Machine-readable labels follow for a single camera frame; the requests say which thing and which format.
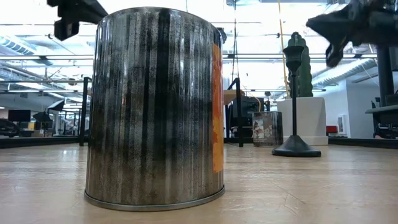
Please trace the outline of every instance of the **metal canister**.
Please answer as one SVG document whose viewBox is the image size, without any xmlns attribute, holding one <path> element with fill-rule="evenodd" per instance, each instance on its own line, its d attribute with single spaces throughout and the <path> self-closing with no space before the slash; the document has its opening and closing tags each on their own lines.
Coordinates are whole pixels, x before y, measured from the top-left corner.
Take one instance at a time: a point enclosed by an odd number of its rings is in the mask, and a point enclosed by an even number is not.
<svg viewBox="0 0 398 224">
<path fill-rule="evenodd" d="M 280 146 L 284 142 L 282 113 L 253 113 L 253 144 L 257 147 Z"/>
<path fill-rule="evenodd" d="M 96 36 L 86 199 L 127 211 L 224 192 L 221 36 L 173 9 L 106 16 Z"/>
</svg>

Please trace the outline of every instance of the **cactus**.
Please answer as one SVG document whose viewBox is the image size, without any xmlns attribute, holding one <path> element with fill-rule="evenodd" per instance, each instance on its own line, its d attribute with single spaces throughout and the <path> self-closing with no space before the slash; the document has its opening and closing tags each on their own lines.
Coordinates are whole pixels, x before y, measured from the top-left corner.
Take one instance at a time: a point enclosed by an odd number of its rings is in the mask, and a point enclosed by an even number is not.
<svg viewBox="0 0 398 224">
<path fill-rule="evenodd" d="M 310 52 L 305 43 L 305 39 L 298 32 L 292 34 L 292 38 L 287 42 L 288 46 L 300 45 L 304 47 L 302 54 L 302 64 L 297 70 L 297 97 L 312 97 L 312 75 L 311 75 L 311 65 L 310 65 Z M 289 72 L 289 87 L 291 87 L 291 77 Z"/>
</svg>

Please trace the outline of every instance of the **wooden floor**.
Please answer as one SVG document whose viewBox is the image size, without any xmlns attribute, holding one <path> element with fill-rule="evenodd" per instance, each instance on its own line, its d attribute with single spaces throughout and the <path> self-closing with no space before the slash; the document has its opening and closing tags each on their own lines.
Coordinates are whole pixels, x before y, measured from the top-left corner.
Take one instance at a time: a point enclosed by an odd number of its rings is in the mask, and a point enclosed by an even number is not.
<svg viewBox="0 0 398 224">
<path fill-rule="evenodd" d="M 85 202 L 85 147 L 0 149 L 0 223 L 398 223 L 398 150 L 321 149 L 321 158 L 286 158 L 225 145 L 226 193 L 157 213 Z"/>
</svg>

